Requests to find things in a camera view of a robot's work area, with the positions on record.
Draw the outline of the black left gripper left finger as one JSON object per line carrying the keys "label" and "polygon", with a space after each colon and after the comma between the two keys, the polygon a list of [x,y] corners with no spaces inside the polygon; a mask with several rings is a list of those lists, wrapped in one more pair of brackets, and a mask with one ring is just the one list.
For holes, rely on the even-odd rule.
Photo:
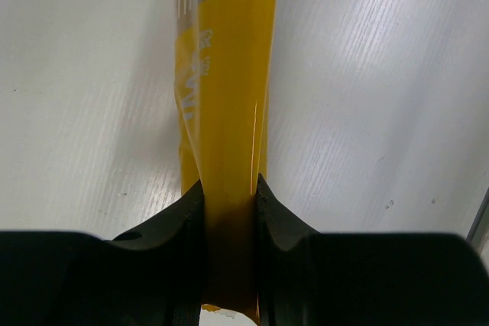
{"label": "black left gripper left finger", "polygon": [[1,234],[3,325],[196,325],[205,282],[204,200],[178,201],[112,240]]}

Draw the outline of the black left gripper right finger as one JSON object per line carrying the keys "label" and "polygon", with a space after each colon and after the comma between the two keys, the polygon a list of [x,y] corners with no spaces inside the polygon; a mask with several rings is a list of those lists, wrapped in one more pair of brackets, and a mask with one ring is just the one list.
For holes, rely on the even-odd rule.
{"label": "black left gripper right finger", "polygon": [[257,181],[263,325],[486,325],[488,274],[462,237],[323,234]]}

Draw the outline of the yellow Pastatime spaghetti bag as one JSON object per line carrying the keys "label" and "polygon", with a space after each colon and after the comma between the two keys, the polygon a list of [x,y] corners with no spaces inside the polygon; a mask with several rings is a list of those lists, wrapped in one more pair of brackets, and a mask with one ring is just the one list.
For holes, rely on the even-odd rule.
{"label": "yellow Pastatime spaghetti bag", "polygon": [[202,306],[258,321],[255,194],[267,172],[276,0],[176,0],[180,181],[204,199]]}

